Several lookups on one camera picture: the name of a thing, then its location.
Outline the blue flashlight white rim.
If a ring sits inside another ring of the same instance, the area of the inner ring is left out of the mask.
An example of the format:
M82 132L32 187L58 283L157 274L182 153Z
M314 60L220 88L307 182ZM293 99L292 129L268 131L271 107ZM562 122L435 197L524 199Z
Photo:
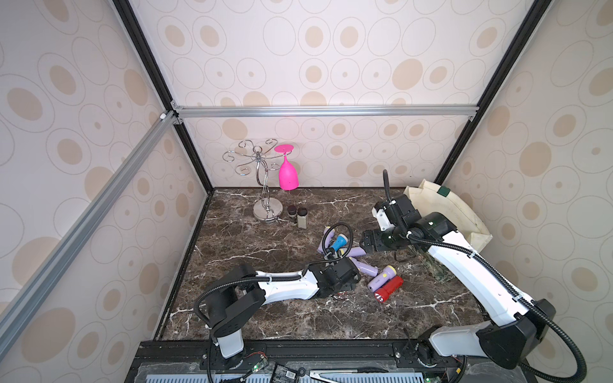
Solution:
M348 238L343 234L340 234L336 237L335 241L330 245L330 248L333 250L334 254L337 254L339 250L345 247L348 243Z

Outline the cream tote bag green handles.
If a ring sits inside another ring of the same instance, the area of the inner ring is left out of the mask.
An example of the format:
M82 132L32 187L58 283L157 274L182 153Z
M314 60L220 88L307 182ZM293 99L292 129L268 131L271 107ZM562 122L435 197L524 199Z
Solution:
M406 187L404 194L411 199L421 215L440 212L449 219L465 238L460 243L461 246L472 247L477 253L481 253L491 241L493 236L477 213L448 188L423 180L417 187ZM493 281L493 277L480 263L462 253L456 254L449 249L432 247L426 252L425 259L441 282L454 275L466 287L475 289L483 288L487 282Z

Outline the purple flashlight back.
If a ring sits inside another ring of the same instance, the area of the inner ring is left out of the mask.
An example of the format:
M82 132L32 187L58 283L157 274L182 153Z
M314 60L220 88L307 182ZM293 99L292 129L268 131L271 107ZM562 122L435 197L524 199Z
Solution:
M318 252L323 255L325 253L325 249L330 246L330 242L335 236L335 230L331 229L330 226L326 226L323 231L322 239L319 241Z

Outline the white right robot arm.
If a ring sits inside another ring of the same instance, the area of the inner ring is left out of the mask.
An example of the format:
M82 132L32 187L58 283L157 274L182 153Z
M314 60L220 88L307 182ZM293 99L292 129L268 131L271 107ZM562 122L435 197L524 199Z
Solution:
M360 245L366 253L401 250L409 245L423 247L462 282L488 314L487 321L476 325L426 332L423 356L487 357L512 370L541 343L547 332L545 321L519 301L524 298L531 303L531 297L505 277L495 275L444 215L433 212L404 225L383 211L372 215L379 227L363 233Z

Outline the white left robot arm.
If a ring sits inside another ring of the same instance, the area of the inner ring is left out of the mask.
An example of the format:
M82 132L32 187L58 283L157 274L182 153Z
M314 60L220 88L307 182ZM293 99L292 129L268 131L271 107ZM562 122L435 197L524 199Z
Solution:
M348 258L309 263L300 271L266 273L241 264L205 288L193 303L209 337L229 360L244 352L242 328L260 307L289 300L329 298L354 290L359 269Z

